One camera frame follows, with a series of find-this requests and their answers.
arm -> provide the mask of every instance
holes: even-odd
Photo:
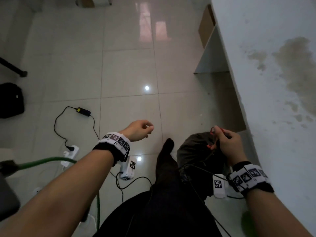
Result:
[[[138,141],[148,137],[153,129],[150,122],[139,120],[120,133],[130,141]],[[91,151],[12,216],[0,235],[71,236],[101,188],[113,162],[110,151]]]
[[[220,148],[227,156],[231,166],[247,161],[239,134],[225,130],[231,139],[215,126],[215,135],[220,140]],[[282,204],[274,193],[254,189],[247,193],[246,201],[254,220],[258,235],[261,237],[312,237],[303,225]]]

electrical outlet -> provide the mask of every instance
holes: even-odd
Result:
[[[70,159],[74,159],[76,157],[76,155],[78,154],[78,151],[79,151],[79,147],[78,146],[75,146],[75,145],[72,145],[71,147],[74,148],[73,151],[64,151],[64,157],[66,158],[70,158]],[[61,165],[65,166],[65,167],[68,167],[69,166],[69,162],[68,161],[61,161],[60,162]]]

black backpack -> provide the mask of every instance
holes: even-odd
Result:
[[[5,119],[24,112],[21,88],[13,83],[0,85],[0,118]]]

desk surface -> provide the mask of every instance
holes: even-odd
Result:
[[[316,0],[211,0],[259,161],[316,235]]]

tiled floor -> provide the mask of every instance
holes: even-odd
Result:
[[[208,2],[113,0],[112,6],[80,9],[70,0],[45,0],[44,11],[35,15],[22,63],[29,75],[17,83],[25,95],[26,111],[1,120],[0,147],[13,148],[19,163],[62,155],[64,141],[53,125],[69,105],[91,111],[98,135],[148,119],[155,130],[133,143],[130,154],[142,157],[136,177],[154,182],[156,157],[168,137],[175,141],[175,156],[190,134],[215,124],[243,130],[229,74],[193,75],[203,52],[197,29]],[[73,109],[67,109],[57,123],[57,131],[69,144],[80,147],[78,159],[97,142],[92,127],[92,118]],[[35,187],[44,187],[59,173],[58,163],[22,172],[15,185],[22,203]],[[146,180],[133,185],[124,190],[125,200],[149,189]],[[121,203],[121,192],[109,175],[100,193],[102,222]],[[232,235],[242,236],[243,201],[210,198],[207,204]],[[95,203],[91,214],[96,214]],[[91,221],[75,236],[93,232]]]

